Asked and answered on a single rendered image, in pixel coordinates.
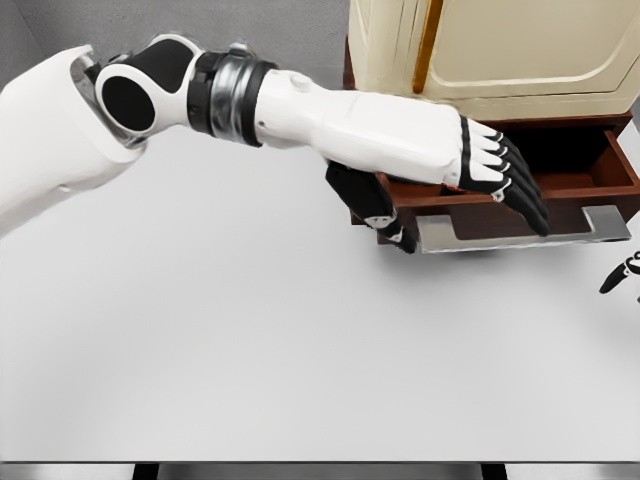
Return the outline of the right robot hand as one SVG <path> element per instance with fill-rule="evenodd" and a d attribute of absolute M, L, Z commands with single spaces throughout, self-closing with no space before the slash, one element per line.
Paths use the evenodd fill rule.
<path fill-rule="evenodd" d="M 635 251 L 619 263 L 605 278 L 599 288 L 601 294 L 606 294 L 616 288 L 625 279 L 632 279 L 637 288 L 635 301 L 640 305 L 640 250 Z"/>

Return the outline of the brown wooden drawer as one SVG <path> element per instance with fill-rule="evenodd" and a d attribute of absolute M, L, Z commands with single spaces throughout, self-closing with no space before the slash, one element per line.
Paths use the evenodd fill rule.
<path fill-rule="evenodd" d="M 614 205 L 624 221 L 640 211 L 640 177 L 623 153 L 618 137 L 631 124 L 630 113 L 594 117 L 491 121 L 520 150 L 542 191 L 550 214 L 550 233 L 585 233 L 585 206 Z M 462 240 L 533 236 L 517 213 L 472 193 L 447 194 L 384 174 L 379 181 L 390 194 L 399 219 L 417 230 L 423 216 L 447 215 Z"/>

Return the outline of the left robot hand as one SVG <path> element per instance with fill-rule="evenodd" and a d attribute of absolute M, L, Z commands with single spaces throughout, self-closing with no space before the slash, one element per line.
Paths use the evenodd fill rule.
<path fill-rule="evenodd" d="M 415 236 L 401 223 L 379 174 L 491 196 L 538 235 L 550 231 L 541 190 L 519 149 L 500 131 L 448 105 L 352 92 L 326 118 L 325 178 L 351 212 L 400 250 Z"/>

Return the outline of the cream cabinet with brown base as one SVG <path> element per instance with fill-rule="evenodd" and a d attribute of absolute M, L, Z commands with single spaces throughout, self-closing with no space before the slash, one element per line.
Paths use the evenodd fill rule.
<path fill-rule="evenodd" d="M 429 0 L 350 0 L 355 85 L 479 121 L 613 115 L 640 98 L 640 0 L 444 0 L 424 91 Z"/>

